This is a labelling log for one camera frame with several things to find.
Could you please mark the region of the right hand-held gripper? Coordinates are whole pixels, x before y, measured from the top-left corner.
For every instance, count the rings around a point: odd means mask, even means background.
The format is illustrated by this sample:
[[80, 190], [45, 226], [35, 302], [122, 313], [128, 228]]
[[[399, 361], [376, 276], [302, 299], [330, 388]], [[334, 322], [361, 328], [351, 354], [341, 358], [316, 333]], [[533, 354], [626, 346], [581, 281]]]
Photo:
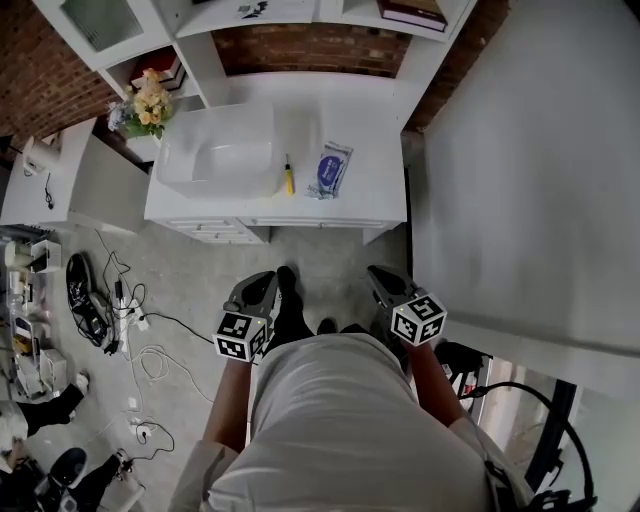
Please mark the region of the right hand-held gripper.
[[441, 335], [447, 317], [444, 305], [406, 272], [370, 265], [367, 278], [380, 310], [380, 325], [387, 342], [420, 346]]

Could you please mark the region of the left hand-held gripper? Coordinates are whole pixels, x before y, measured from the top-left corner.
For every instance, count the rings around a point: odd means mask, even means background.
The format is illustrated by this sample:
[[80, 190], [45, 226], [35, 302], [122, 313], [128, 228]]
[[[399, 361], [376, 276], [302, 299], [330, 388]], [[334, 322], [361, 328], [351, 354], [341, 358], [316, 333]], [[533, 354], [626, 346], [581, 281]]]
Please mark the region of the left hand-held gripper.
[[275, 271], [256, 273], [235, 285], [218, 311], [212, 340], [217, 353], [253, 361], [271, 335], [271, 311], [278, 291]]

